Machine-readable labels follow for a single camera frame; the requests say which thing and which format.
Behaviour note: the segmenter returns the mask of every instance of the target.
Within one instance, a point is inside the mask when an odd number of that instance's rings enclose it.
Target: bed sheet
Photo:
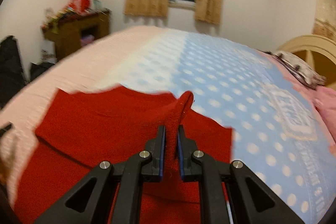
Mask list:
[[[167,30],[94,87],[121,83],[177,97],[191,90],[192,109],[234,128],[232,159],[247,164],[306,224],[316,224],[335,198],[336,158],[329,151],[334,141],[308,93],[288,74],[247,46]]]
[[[104,37],[64,58],[50,70],[21,90],[0,112],[0,128],[12,122],[0,142],[2,159],[15,148],[15,162],[7,181],[10,204],[16,201],[21,175],[38,141],[34,129],[42,121],[56,91],[71,93],[94,91],[96,82],[111,68],[139,50],[155,35],[164,32],[157,27],[132,27]]]

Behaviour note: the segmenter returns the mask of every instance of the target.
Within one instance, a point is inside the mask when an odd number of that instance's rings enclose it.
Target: red towel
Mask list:
[[[145,183],[141,223],[200,223],[197,183],[182,183],[176,134],[183,124],[188,138],[215,159],[229,162],[231,129],[190,109],[193,94],[148,95],[120,86],[73,95],[59,90],[36,129],[40,143],[22,175],[14,211],[23,224],[33,221],[88,171],[102,162],[125,161],[144,149],[166,126],[165,172],[161,183]]]

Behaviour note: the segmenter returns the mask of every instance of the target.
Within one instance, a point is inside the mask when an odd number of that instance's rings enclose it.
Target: wooden cabinet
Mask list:
[[[42,29],[45,39],[54,41],[57,60],[74,53],[81,48],[81,38],[91,34],[96,39],[110,34],[110,10],[60,21],[58,33],[52,29]]]

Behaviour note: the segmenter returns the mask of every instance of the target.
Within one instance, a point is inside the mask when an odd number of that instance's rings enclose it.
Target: pink cloth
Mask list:
[[[324,86],[318,86],[314,105],[334,140],[336,140],[336,91]]]

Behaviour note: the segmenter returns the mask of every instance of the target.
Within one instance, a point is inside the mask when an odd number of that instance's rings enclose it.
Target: black bag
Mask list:
[[[17,42],[11,35],[0,44],[0,107],[3,108],[25,85]]]
[[[44,73],[48,69],[50,69],[53,65],[55,65],[55,64],[49,63],[49,62],[43,62],[39,65],[31,63],[30,64],[30,81],[35,80],[42,73]]]

